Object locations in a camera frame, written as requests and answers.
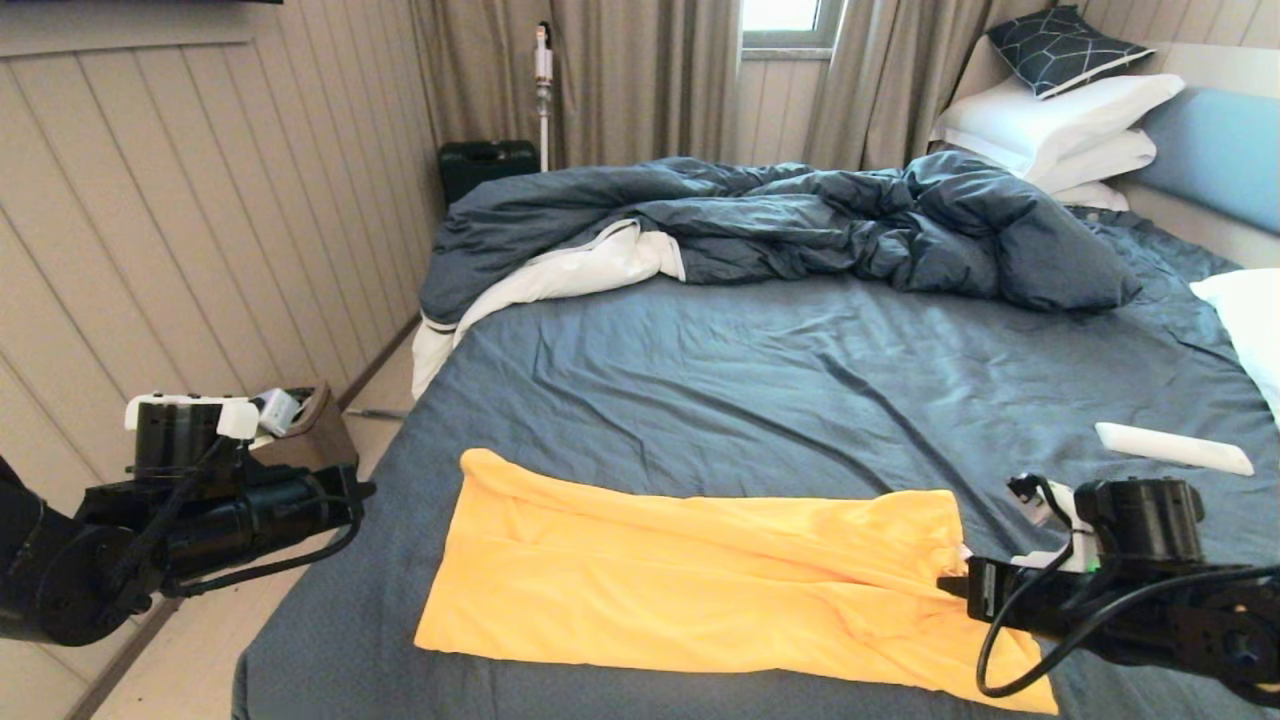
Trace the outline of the yellow t-shirt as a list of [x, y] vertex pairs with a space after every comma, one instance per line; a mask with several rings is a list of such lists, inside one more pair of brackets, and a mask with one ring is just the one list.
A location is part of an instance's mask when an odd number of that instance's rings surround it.
[[413, 634], [420, 650], [531, 664], [760, 673], [913, 687], [1059, 712], [1048, 680], [977, 687], [983, 623], [945, 489], [874, 498], [676, 498], [545, 477], [486, 448], [462, 486]]

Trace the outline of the beige trash bin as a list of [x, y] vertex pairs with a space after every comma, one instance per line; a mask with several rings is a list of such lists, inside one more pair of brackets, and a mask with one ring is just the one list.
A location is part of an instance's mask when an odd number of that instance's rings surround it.
[[358, 451], [325, 380], [273, 388], [253, 401], [261, 407], [259, 436], [251, 442], [250, 454], [261, 464], [314, 471], [335, 465], [358, 466]]

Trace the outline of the white remote control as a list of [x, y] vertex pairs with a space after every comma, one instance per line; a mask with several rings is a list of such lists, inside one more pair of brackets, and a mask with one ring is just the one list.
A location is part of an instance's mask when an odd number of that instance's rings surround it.
[[1239, 477], [1254, 475], [1252, 461], [1235, 445], [1111, 421], [1096, 423], [1094, 432], [1101, 445], [1112, 452], [1207, 468]]

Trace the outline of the white duvet lining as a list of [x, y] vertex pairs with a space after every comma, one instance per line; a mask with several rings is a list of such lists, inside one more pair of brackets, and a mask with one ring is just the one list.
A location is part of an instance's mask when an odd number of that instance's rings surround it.
[[492, 314], [515, 305], [620, 290], [655, 275], [687, 279], [678, 242], [666, 232], [645, 231], [636, 219], [613, 222], [581, 246], [544, 252], [480, 293], [456, 325], [421, 320], [412, 342], [410, 393], [421, 398], [461, 340]]

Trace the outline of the black suitcase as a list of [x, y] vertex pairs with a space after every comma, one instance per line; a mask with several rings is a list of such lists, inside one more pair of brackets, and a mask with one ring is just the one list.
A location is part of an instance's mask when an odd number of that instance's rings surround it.
[[541, 159], [525, 140], [449, 142], [440, 146], [436, 167], [449, 206], [488, 181], [540, 172]]

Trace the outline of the beige bed headboard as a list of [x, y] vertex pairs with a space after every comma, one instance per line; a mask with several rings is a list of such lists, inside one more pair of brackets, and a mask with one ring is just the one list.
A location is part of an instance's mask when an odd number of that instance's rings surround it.
[[[1242, 47], [1181, 41], [1142, 40], [1156, 50], [1139, 72], [1180, 76], [1190, 88], [1216, 88], [1280, 100], [1280, 47]], [[960, 74], [954, 101], [980, 94], [1010, 77], [1009, 64], [982, 35]], [[1121, 176], [1111, 186], [1133, 211], [1176, 237], [1247, 268], [1280, 266], [1280, 236], [1190, 200], [1165, 193]]]

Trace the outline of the small white pillow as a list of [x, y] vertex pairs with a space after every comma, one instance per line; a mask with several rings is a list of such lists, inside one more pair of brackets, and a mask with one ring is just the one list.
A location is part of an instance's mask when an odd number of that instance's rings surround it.
[[1102, 181], [1092, 181], [1052, 192], [1064, 206], [1094, 208], [1107, 211], [1129, 211], [1126, 196]]

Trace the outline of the crumpled dark blue duvet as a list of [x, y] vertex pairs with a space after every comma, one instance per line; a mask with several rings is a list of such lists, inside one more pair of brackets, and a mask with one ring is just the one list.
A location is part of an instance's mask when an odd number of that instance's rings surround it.
[[1142, 287], [1120, 252], [1048, 193], [964, 152], [882, 170], [664, 158], [480, 184], [438, 228], [421, 311], [458, 325], [521, 266], [584, 250], [616, 222], [669, 236], [675, 277], [690, 284], [851, 274], [1042, 313], [1110, 311]]

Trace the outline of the blue headboard pad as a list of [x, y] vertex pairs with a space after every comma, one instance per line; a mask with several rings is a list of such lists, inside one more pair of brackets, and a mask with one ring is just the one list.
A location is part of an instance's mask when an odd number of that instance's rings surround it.
[[1185, 88], [1149, 111], [1138, 184], [1280, 236], [1280, 99]]

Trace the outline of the white stick vacuum cleaner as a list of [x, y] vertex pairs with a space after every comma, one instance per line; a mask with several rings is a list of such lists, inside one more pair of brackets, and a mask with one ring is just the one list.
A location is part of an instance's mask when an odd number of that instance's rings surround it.
[[534, 83], [535, 113], [538, 115], [538, 140], [540, 172], [550, 169], [550, 110], [554, 79], [554, 53], [552, 49], [550, 23], [539, 22], [535, 29]]

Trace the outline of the large white pillow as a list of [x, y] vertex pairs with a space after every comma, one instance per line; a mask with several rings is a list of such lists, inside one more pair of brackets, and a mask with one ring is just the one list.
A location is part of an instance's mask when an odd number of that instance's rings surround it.
[[1175, 74], [1116, 76], [1037, 100], [1011, 77], [950, 106], [931, 141], [982, 155], [1021, 178], [1038, 161], [1083, 150], [1125, 129], [1187, 87]]

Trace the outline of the wide beige curtain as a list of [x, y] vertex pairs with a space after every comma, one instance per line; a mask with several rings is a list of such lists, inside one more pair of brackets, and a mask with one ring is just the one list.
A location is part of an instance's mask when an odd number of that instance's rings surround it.
[[550, 27], [550, 164], [728, 161], [742, 0], [410, 0], [440, 143], [538, 137], [535, 33]]

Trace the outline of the narrow beige curtain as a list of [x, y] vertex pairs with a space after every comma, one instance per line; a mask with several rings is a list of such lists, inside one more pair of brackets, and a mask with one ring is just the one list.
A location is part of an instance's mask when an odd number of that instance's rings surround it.
[[847, 0], [806, 133], [822, 169], [901, 168], [925, 154], [986, 31], [1055, 0]]

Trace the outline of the dark patterned cushion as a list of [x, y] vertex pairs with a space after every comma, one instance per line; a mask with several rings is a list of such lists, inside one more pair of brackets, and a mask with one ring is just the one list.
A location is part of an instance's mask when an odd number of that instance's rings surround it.
[[1117, 76], [1155, 55], [1152, 47], [1100, 32], [1074, 5], [1006, 20], [986, 38], [1037, 100]]

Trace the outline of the window with grey frame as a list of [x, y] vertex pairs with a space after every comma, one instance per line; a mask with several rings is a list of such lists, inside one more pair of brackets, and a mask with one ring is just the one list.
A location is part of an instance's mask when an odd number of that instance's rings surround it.
[[847, 0], [741, 0], [745, 49], [831, 50]]

